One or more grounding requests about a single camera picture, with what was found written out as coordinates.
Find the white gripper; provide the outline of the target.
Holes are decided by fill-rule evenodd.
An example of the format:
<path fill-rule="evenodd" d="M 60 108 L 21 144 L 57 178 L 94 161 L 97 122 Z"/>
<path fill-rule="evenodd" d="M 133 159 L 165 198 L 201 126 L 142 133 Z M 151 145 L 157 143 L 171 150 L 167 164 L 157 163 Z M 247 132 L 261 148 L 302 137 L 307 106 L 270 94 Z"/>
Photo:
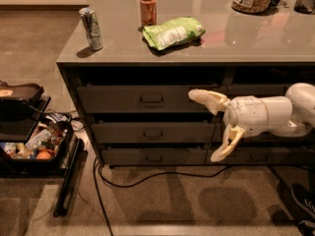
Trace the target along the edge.
<path fill-rule="evenodd" d="M 292 114 L 292 103 L 285 96 L 255 97 L 238 96 L 232 101 L 222 93 L 191 89 L 191 100 L 203 104 L 213 115 L 224 112 L 225 130 L 222 144 L 216 149 L 211 162 L 220 162 L 227 158 L 244 137 L 255 137 L 264 132 L 274 135 L 281 133 L 281 128 L 288 125 Z"/>

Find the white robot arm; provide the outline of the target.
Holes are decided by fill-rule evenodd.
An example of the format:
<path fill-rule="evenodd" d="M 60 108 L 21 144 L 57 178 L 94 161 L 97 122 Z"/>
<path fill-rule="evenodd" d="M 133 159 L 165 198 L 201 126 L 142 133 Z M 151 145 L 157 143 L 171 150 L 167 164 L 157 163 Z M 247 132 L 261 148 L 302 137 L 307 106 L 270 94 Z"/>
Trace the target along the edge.
<path fill-rule="evenodd" d="M 191 89 L 188 96 L 203 104 L 213 115 L 223 112 L 225 130 L 222 144 L 211 162 L 228 157 L 242 138 L 257 137 L 269 132 L 279 137 L 303 137 L 315 127 L 315 87 L 297 83 L 288 88 L 285 96 L 237 96 L 205 89 Z"/>

